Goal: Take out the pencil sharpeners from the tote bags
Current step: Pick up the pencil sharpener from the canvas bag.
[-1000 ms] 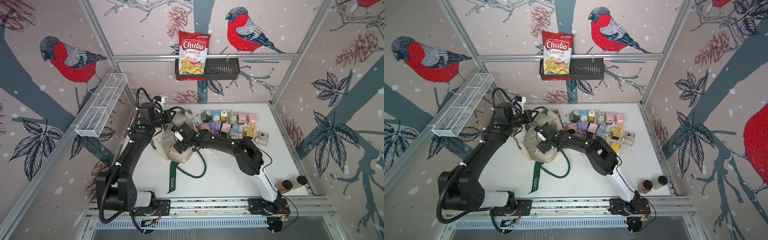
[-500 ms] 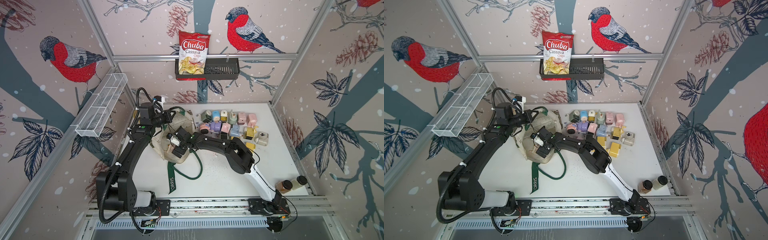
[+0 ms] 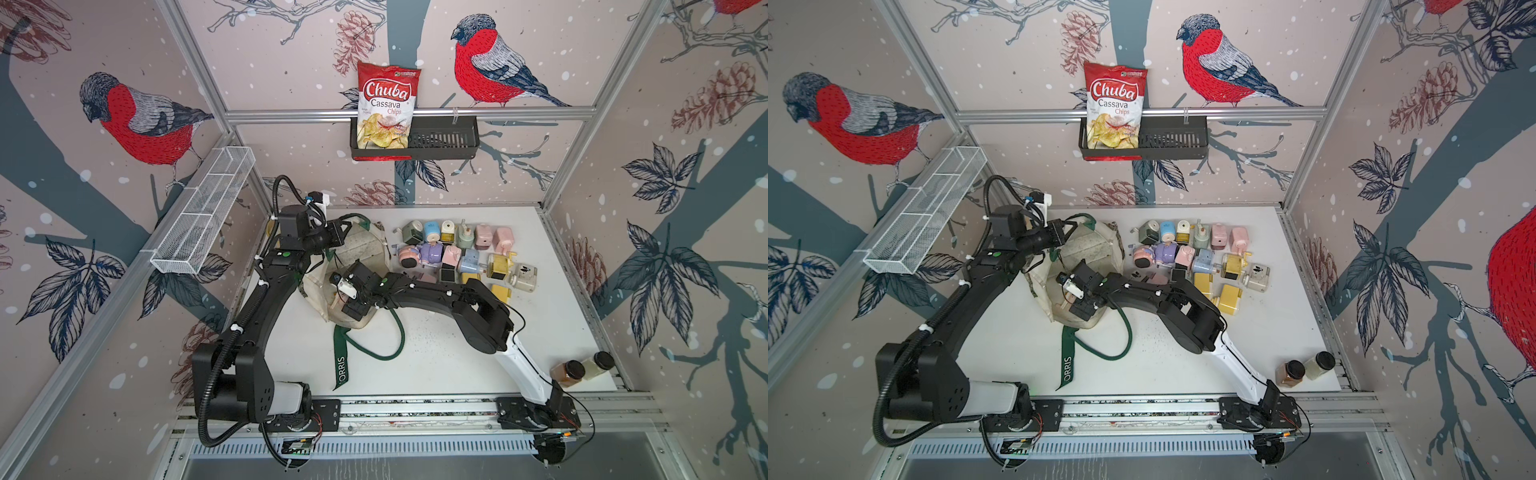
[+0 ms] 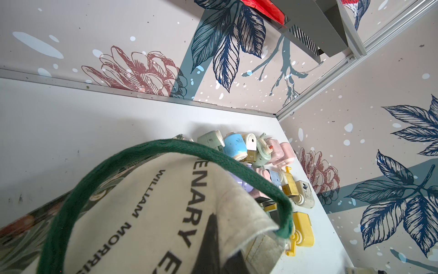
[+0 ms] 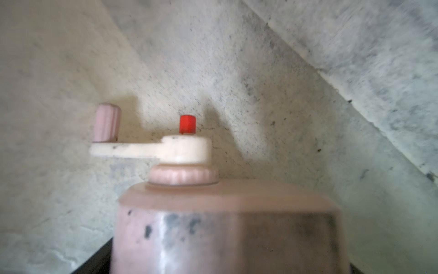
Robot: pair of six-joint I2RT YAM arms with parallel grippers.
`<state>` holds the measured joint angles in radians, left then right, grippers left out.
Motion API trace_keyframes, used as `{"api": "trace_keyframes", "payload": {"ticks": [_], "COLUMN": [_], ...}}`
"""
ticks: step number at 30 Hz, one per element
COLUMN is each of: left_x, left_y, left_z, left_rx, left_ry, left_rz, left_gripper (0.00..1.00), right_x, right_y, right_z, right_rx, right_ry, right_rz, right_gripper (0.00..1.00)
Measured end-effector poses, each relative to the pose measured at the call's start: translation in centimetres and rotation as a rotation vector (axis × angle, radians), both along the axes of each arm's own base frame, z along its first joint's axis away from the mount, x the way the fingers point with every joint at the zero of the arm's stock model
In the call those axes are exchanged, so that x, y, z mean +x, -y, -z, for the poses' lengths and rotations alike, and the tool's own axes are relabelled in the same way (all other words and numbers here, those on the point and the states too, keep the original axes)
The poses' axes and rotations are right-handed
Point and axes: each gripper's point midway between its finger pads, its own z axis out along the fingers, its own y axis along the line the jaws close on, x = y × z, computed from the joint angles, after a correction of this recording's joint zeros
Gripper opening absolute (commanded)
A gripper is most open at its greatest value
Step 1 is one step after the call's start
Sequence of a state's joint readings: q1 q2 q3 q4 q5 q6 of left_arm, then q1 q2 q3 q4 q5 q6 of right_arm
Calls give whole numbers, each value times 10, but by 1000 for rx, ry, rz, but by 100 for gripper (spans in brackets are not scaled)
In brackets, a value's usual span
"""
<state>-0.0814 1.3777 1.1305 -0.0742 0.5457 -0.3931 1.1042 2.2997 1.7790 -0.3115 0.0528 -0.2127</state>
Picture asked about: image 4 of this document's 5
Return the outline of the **pink square sharpener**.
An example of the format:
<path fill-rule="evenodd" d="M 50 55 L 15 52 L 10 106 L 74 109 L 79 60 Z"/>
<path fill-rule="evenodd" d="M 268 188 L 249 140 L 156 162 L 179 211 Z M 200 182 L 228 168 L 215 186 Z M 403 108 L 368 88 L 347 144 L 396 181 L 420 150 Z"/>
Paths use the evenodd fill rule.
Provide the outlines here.
<path fill-rule="evenodd" d="M 284 156 L 279 160 L 277 166 L 283 168 L 292 164 L 297 157 L 290 143 L 283 142 L 280 144 L 280 146 L 282 148 Z"/>

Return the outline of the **yellow black square sharpener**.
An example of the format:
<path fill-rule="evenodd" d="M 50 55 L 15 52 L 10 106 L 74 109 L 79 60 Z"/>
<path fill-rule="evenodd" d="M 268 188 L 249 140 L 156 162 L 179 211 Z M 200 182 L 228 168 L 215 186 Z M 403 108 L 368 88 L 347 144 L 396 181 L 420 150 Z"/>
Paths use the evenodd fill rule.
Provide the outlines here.
<path fill-rule="evenodd" d="M 288 197 L 296 197 L 298 196 L 300 193 L 298 192 L 298 188 L 297 185 L 295 183 L 295 180 L 293 179 L 291 172 L 291 168 L 289 166 L 286 166 L 284 168 L 285 171 L 281 172 L 281 185 L 282 185 L 282 190 L 284 192 L 284 194 Z"/>

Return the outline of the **cream white sharpener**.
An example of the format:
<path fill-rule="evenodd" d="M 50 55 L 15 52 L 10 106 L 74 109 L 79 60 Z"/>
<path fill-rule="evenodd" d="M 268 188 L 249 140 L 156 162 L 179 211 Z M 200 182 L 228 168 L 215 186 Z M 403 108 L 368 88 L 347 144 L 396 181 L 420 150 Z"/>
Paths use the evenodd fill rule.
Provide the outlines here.
<path fill-rule="evenodd" d="M 298 196 L 293 197 L 293 201 L 296 205 L 312 209 L 315 206 L 315 200 L 312 194 L 312 187 L 308 182 L 299 180 L 296 183 Z"/>

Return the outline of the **purple sharpener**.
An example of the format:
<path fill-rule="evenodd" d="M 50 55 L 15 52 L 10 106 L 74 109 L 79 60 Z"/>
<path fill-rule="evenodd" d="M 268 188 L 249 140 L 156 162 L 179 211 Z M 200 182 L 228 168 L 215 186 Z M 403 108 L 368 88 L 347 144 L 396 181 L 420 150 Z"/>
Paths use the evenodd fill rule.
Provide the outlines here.
<path fill-rule="evenodd" d="M 248 168 L 249 170 L 254 171 L 251 164 L 249 164 L 249 163 L 242 163 L 242 165 L 245 166 L 246 168 Z M 251 186 L 249 183 L 245 182 L 244 180 L 242 180 L 241 178 L 237 177 L 235 174 L 233 174 L 231 172 L 229 172 L 229 174 L 235 180 L 235 182 L 239 186 L 241 186 L 247 193 L 250 193 L 251 191 L 253 191 L 254 187 Z"/>

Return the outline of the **bright yellow sharpener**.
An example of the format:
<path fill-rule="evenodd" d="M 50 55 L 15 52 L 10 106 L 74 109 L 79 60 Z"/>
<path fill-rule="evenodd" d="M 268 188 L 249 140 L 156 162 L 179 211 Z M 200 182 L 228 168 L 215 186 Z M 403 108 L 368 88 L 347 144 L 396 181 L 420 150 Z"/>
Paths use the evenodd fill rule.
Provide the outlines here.
<path fill-rule="evenodd" d="M 315 237 L 308 214 L 303 212 L 293 213 L 294 232 L 290 237 L 290 244 L 285 253 L 287 256 L 295 256 L 297 247 L 313 247 Z"/>

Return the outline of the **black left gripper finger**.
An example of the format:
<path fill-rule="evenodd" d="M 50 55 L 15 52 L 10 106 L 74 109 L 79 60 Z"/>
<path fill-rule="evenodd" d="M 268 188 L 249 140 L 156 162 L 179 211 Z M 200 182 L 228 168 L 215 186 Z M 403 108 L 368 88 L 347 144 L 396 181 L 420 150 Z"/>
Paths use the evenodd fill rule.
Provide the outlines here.
<path fill-rule="evenodd" d="M 217 217 L 212 214 L 198 252 L 192 274 L 249 274 L 241 251 L 231 256 L 224 264 L 219 258 L 219 229 Z"/>

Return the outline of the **pale green sharpener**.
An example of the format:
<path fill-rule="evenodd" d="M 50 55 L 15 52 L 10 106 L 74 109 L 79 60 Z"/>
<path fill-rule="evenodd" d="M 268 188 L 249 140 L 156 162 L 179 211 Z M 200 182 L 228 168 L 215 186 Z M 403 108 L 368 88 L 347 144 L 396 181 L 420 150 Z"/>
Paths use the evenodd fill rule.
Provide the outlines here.
<path fill-rule="evenodd" d="M 257 137 L 257 156 L 253 163 L 254 167 L 262 167 L 271 161 L 273 146 L 265 141 L 266 134 L 263 133 Z"/>

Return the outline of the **canvas tote bag green handles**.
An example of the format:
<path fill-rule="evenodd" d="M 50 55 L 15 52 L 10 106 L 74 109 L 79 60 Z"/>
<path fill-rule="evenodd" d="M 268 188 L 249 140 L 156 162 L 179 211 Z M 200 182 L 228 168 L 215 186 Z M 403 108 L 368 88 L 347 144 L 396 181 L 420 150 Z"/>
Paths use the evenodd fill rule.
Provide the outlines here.
<path fill-rule="evenodd" d="M 275 223 L 229 172 L 277 204 Z M 209 217 L 224 264 L 268 239 L 283 251 L 293 208 L 279 187 L 221 151 L 182 138 L 125 149 L 71 191 L 1 229 L 3 274 L 191 274 Z"/>

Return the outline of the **grey blue sharpener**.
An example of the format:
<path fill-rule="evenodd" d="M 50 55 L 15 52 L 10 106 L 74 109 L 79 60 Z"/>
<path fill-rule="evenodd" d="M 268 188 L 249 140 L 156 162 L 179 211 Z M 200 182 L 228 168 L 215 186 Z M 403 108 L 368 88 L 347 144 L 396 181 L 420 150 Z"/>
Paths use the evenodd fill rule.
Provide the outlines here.
<path fill-rule="evenodd" d="M 287 185 L 287 177 L 283 171 L 268 171 L 270 174 L 270 180 L 275 186 L 282 188 L 282 186 Z"/>

